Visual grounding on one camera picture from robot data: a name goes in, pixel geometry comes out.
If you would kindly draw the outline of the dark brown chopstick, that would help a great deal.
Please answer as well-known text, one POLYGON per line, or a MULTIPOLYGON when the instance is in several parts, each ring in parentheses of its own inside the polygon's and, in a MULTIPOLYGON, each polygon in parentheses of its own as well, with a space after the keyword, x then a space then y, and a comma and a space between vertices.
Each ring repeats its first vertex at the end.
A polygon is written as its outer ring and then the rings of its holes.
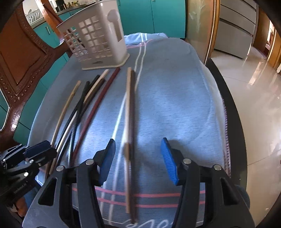
POLYGON ((136 199, 135 199, 135 152, 134 152, 134 130, 135 130, 135 72, 131 70, 130 73, 130 112, 129 112, 129 143, 130 143, 130 218, 131 223, 137 222, 136 215, 136 199))

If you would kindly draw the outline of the black patterned chopstick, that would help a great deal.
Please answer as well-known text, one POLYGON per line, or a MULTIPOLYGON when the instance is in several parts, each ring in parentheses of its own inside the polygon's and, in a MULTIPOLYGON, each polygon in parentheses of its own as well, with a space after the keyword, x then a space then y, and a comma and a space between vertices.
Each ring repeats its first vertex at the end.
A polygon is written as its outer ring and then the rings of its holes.
POLYGON ((79 123, 79 115, 82 111, 82 107, 83 107, 83 102, 85 99, 85 96, 87 95, 88 89, 90 87, 90 82, 87 81, 85 84, 85 87, 83 89, 83 92, 81 94, 80 100, 76 105, 76 108, 74 110, 74 115, 72 117, 72 123, 69 123, 68 127, 69 127, 69 132, 67 133, 66 137, 65 137, 65 141, 61 147, 60 150, 58 150, 58 157, 55 161, 55 167, 57 167, 61 160, 62 160, 62 156, 64 155, 64 152, 67 149, 67 146, 69 146, 69 153, 68 153, 68 160, 67 160, 67 164, 68 166, 70 165, 70 158, 72 156, 72 152, 74 150, 74 142, 75 142, 75 136, 76 136, 76 131, 77 131, 77 125, 79 123))

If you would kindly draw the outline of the silver refrigerator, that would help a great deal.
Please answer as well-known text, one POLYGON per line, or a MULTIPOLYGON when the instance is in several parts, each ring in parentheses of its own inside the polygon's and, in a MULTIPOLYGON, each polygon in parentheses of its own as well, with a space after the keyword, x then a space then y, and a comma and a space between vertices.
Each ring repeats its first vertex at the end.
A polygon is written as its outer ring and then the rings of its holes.
POLYGON ((221 0, 215 49, 245 59, 256 27, 257 4, 251 0, 221 0))

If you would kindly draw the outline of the wood framed glass sliding door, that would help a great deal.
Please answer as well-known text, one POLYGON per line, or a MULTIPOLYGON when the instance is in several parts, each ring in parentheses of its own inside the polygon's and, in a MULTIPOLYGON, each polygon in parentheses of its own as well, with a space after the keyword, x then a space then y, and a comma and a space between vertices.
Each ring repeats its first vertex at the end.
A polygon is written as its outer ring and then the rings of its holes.
POLYGON ((206 64, 214 50, 217 37, 220 0, 187 0, 185 41, 196 50, 206 64))

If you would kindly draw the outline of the white plastic utensil basket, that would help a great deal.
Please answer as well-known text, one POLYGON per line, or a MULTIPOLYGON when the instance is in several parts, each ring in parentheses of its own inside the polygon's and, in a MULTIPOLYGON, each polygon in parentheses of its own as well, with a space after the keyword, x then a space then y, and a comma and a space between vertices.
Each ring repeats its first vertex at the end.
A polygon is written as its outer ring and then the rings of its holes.
POLYGON ((82 70, 123 66, 127 52, 116 1, 97 1, 57 26, 82 70))

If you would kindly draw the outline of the carved wooden chair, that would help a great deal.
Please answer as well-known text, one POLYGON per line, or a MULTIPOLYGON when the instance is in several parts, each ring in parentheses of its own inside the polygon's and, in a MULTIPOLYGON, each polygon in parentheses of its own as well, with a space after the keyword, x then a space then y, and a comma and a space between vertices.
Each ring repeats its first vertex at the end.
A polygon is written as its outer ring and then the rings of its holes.
POLYGON ((22 110, 40 79, 57 59, 70 49, 57 29, 62 20, 49 1, 39 1, 46 22, 58 36, 60 44, 53 48, 43 41, 28 23, 22 1, 1 2, 1 93, 8 105, 1 128, 1 151, 18 143, 14 133, 22 110))

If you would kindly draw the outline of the teal lower kitchen cabinets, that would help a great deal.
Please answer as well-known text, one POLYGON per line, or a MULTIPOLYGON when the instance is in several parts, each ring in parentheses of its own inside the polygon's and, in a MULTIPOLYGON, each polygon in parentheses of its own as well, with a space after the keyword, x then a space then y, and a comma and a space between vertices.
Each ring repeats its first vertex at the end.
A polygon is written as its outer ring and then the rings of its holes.
MULTIPOLYGON (((78 1, 80 8, 67 9, 68 12, 60 12, 59 17, 66 20, 82 7, 86 7, 94 1, 78 1)), ((39 13, 36 1, 23 1, 24 15, 30 16, 39 13)), ((164 33, 172 38, 185 38, 186 32, 186 6, 185 1, 117 1, 124 35, 133 33, 164 33)), ((34 31, 50 46, 59 45, 59 39, 47 22, 41 21, 33 25, 34 31)), ((33 95, 24 106, 14 134, 14 140, 18 143, 28 142, 31 126, 41 102, 52 85, 53 81, 69 60, 65 53, 50 68, 47 74, 38 83, 33 95)), ((7 103, 1 94, 1 126, 4 123, 8 111, 7 103)))

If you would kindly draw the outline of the pale bamboo chopstick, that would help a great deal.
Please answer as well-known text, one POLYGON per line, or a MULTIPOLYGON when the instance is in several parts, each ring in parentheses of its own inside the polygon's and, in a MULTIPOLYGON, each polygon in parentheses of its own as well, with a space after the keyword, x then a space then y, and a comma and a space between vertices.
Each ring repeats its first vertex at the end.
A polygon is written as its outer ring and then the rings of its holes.
POLYGON ((78 80, 77 83, 75 84, 72 92, 70 93, 69 97, 67 98, 67 101, 66 101, 66 103, 65 103, 65 105, 64 105, 64 107, 63 107, 63 109, 62 109, 62 111, 60 113, 59 119, 57 121, 55 130, 54 130, 54 133, 53 133, 53 136, 52 136, 51 147, 54 147, 54 145, 55 145, 55 141, 56 141, 56 138, 57 138, 57 135, 58 135, 58 132, 59 132, 62 120, 63 120, 63 118, 65 116, 65 113, 66 113, 66 111, 67 111, 67 109, 68 109, 68 107, 70 105, 70 102, 72 101, 74 95, 76 94, 80 84, 81 84, 81 81, 78 80))

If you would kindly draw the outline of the blue-grey striped towel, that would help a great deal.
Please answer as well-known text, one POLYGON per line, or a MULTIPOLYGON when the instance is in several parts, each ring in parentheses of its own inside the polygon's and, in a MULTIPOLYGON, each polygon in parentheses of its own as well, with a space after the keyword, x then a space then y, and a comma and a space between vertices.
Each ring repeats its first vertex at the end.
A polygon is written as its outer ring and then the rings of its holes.
POLYGON ((191 44, 154 34, 126 37, 130 54, 95 114, 76 157, 92 158, 116 142, 109 176, 97 197, 104 222, 117 227, 171 227, 181 188, 169 178, 161 140, 198 165, 226 167, 225 114, 209 69, 191 44), (127 69, 136 74, 135 186, 137 221, 125 208, 124 131, 127 69))

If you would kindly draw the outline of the white dish rack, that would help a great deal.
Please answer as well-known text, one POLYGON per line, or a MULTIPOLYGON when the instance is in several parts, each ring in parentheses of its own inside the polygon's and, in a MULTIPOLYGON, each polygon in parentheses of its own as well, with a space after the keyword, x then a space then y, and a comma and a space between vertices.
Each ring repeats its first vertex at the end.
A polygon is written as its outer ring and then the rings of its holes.
POLYGON ((31 11, 26 15, 26 19, 31 26, 37 26, 42 22, 45 22, 45 19, 39 9, 31 11))

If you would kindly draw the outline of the dark red chopstick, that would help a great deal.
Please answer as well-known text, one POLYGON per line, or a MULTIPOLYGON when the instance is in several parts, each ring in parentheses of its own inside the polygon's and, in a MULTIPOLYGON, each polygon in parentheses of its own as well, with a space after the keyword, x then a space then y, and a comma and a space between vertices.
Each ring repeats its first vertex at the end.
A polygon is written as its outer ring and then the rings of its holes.
POLYGON ((72 167, 74 165, 74 162, 75 162, 75 159, 76 159, 76 156, 79 152, 79 149, 83 143, 83 140, 85 138, 85 135, 87 133, 87 130, 103 100, 103 98, 105 97, 105 94, 106 92, 108 91, 108 89, 110 88, 111 84, 113 83, 114 79, 116 78, 116 76, 118 75, 118 73, 120 72, 120 67, 117 67, 115 69, 115 71, 112 73, 110 79, 108 80, 108 82, 105 84, 103 90, 100 92, 100 95, 98 96, 98 99, 96 100, 87 120, 86 120, 86 123, 84 125, 84 127, 82 128, 82 131, 80 133, 80 136, 79 136, 79 139, 77 141, 77 144, 76 144, 76 147, 75 147, 75 150, 74 152, 72 153, 72 156, 70 158, 70 167, 72 167))

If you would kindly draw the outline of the light wooden chopstick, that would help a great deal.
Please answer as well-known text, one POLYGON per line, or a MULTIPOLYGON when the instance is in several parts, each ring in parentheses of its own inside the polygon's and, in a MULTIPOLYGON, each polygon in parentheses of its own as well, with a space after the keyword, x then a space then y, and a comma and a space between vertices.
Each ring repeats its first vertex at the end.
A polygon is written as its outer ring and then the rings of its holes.
POLYGON ((130 213, 130 96, 132 84, 132 69, 127 69, 126 83, 126 105, 125 105, 125 125, 124 125, 124 180, 125 180, 125 203, 126 213, 130 213))

